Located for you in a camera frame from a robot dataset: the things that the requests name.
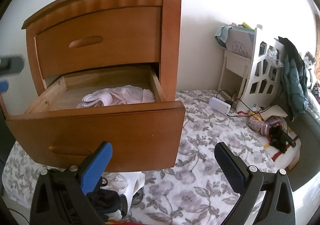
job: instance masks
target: drawer handle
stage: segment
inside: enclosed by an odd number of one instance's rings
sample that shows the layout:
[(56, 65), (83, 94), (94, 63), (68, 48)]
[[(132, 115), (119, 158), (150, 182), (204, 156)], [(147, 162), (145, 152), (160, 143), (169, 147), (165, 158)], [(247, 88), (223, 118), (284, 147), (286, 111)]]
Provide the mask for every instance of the drawer handle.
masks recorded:
[(81, 39), (78, 39), (78, 40), (71, 42), (69, 45), (69, 48), (85, 47), (85, 46), (98, 44), (101, 42), (103, 42), (103, 37), (101, 37), (101, 36), (92, 36), (92, 37), (87, 37), (87, 38), (81, 38)]
[(56, 154), (70, 156), (90, 156), (92, 153), (85, 148), (66, 147), (66, 146), (50, 146), (49, 150)]

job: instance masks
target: box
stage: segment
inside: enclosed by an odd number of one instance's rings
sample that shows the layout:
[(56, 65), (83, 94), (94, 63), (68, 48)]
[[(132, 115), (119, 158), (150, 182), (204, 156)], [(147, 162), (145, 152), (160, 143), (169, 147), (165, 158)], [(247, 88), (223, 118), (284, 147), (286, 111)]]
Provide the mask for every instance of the box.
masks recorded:
[(246, 28), (231, 28), (226, 41), (227, 51), (245, 58), (252, 58), (254, 30)]

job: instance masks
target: open drawer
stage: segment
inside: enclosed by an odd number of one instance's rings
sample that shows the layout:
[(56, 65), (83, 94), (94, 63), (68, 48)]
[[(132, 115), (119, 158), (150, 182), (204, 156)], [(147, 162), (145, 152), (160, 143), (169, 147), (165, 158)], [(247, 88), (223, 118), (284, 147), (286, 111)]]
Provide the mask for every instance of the open drawer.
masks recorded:
[[(86, 94), (129, 84), (151, 90), (156, 102), (76, 109)], [(165, 101), (153, 68), (138, 64), (64, 75), (6, 123), (41, 164), (80, 164), (106, 140), (113, 146), (106, 172), (132, 172), (174, 166), (184, 113), (181, 101)]]

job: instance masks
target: plastic bag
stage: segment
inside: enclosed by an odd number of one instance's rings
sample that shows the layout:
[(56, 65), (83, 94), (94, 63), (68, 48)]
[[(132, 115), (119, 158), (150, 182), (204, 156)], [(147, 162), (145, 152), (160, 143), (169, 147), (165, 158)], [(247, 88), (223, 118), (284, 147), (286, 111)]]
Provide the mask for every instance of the plastic bag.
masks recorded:
[(267, 56), (269, 57), (272, 66), (276, 68), (283, 67), (283, 63), (279, 60), (279, 52), (277, 49), (270, 46), (267, 51)]

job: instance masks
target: paper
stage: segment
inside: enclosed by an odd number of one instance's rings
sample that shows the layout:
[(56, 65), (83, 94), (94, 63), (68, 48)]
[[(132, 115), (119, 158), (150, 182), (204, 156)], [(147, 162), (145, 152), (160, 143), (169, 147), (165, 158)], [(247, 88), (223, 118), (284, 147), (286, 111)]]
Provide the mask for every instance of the paper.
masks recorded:
[(244, 31), (247, 31), (248, 29), (242, 29), (243, 30), (229, 29), (228, 38), (226, 40), (227, 51), (251, 59), (253, 39), (251, 40), (250, 36), (254, 37), (254, 32), (247, 33)]
[(274, 105), (265, 112), (260, 113), (260, 115), (263, 120), (267, 120), (270, 116), (287, 117), (288, 114), (278, 105)]

